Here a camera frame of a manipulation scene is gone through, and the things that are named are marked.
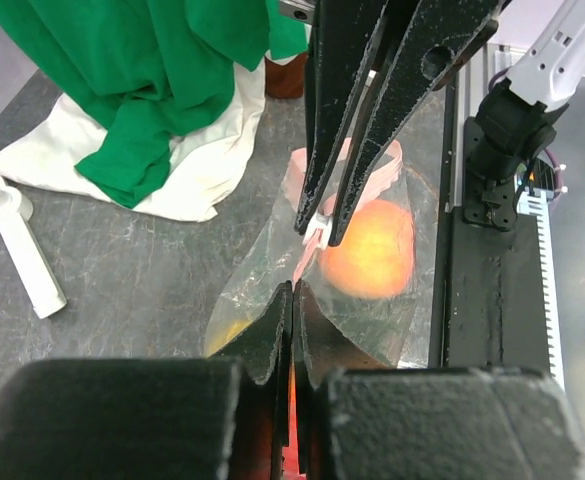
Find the round hole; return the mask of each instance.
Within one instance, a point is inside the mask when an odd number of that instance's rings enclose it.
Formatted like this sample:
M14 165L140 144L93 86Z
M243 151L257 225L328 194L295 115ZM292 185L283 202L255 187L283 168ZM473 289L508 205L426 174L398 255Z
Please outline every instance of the round hole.
M428 80L434 80L452 63L452 51L439 45L425 54L421 59L421 73Z

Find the brown object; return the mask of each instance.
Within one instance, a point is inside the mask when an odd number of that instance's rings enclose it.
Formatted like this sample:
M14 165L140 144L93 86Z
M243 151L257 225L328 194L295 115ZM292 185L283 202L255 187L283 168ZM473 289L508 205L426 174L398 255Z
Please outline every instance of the brown object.
M307 53L298 55L287 65L265 59L265 93L281 100L303 96L303 68Z

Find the white cloth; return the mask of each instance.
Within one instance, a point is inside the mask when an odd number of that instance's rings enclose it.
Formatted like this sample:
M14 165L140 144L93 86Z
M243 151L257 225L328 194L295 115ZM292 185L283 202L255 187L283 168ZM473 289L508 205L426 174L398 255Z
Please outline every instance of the white cloth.
M165 185L134 208L181 221L202 222L214 205L234 191L254 150L265 108L265 64L249 72L236 65L234 98L207 128L170 143L170 176ZM0 151L0 175L34 187L88 195L111 202L74 169L96 151L106 130L62 95L49 117L25 137Z

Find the green cloth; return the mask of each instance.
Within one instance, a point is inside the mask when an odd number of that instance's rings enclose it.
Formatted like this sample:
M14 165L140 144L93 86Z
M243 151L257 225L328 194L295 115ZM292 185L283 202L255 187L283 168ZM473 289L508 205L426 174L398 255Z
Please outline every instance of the green cloth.
M0 0L0 25L108 130L76 169L129 208L165 183L170 137L228 107L234 62L307 48L277 0Z

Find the red object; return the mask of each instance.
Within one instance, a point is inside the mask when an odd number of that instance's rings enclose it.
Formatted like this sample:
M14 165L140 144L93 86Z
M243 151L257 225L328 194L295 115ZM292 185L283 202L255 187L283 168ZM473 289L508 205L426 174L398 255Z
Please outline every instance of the red object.
M294 370L290 372L290 438L289 447L283 447L283 480L305 480L299 473L299 444L296 438L296 388Z

